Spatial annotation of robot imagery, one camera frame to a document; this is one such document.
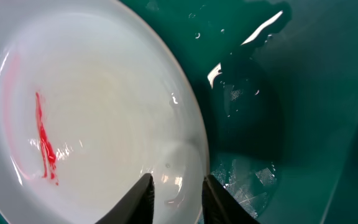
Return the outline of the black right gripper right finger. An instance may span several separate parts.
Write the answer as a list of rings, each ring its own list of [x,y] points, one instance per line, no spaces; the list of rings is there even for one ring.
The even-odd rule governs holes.
[[[204,177],[202,206],[205,224],[259,224],[211,174]]]

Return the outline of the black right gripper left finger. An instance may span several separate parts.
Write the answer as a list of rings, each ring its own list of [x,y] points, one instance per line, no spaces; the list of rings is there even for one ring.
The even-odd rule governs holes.
[[[154,201],[154,179],[146,173],[96,224],[152,224]]]

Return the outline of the light blue plate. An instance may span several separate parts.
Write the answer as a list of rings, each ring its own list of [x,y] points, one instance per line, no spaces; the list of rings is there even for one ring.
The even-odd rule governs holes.
[[[196,223],[209,170],[176,58],[119,1],[0,0],[0,214],[96,223],[146,173],[154,223]]]

